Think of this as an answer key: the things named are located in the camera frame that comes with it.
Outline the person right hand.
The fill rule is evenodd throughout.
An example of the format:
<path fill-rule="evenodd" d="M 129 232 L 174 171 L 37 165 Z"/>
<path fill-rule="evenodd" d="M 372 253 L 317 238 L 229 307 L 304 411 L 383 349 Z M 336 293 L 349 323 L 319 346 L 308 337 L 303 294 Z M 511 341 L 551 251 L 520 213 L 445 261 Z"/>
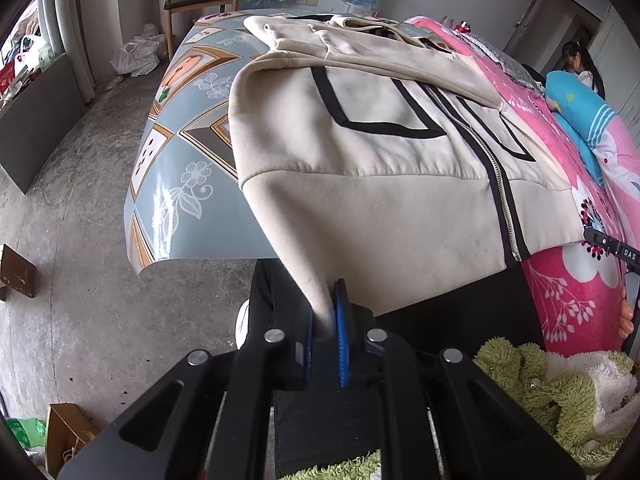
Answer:
<path fill-rule="evenodd" d="M 634 308 L 628 304 L 627 291 L 623 287 L 620 291 L 620 315 L 618 316 L 618 336 L 622 339 L 628 338 L 634 332 Z"/>

